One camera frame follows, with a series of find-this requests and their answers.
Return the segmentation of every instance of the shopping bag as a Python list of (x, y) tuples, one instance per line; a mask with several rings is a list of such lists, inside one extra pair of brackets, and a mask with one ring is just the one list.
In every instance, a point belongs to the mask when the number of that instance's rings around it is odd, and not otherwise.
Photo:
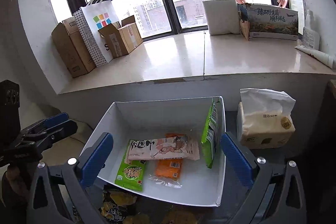
[(119, 21), (111, 1), (90, 0), (86, 7), (80, 7), (73, 15), (96, 66), (109, 63), (113, 59), (112, 53), (98, 29)]

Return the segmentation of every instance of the green snack package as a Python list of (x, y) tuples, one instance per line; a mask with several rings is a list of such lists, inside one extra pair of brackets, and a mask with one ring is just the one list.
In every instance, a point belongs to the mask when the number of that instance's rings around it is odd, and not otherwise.
[(132, 160), (126, 163), (125, 158), (128, 150), (129, 149), (127, 148), (121, 161), (114, 183), (128, 189), (142, 191), (142, 178), (146, 161)]
[(217, 144), (217, 109), (216, 104), (212, 100), (205, 126), (202, 133), (201, 144), (202, 153), (208, 168), (212, 167), (213, 157), (216, 153)]

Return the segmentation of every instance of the white bottle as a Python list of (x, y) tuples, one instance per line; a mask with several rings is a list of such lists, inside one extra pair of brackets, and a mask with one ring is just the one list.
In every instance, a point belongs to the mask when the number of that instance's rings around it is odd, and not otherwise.
[(307, 16), (303, 27), (302, 42), (305, 46), (318, 50), (320, 46), (320, 35), (318, 32), (314, 31), (314, 29), (315, 23), (313, 12), (307, 10)]

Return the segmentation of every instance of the tissue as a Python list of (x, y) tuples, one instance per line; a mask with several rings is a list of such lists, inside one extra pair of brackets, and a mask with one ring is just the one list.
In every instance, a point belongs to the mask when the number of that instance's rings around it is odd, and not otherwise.
[(295, 105), (295, 100), (284, 91), (241, 89), (240, 96), (244, 115), (267, 113), (288, 116)]
[(250, 149), (274, 148), (287, 143), (295, 131), (290, 113), (295, 100), (284, 91), (241, 89), (237, 138)]

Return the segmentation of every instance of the white pillow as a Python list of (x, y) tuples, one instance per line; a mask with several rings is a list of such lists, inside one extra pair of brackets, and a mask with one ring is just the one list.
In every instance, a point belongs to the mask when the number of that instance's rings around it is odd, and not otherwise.
[(206, 0), (203, 6), (211, 35), (240, 34), (236, 0)]

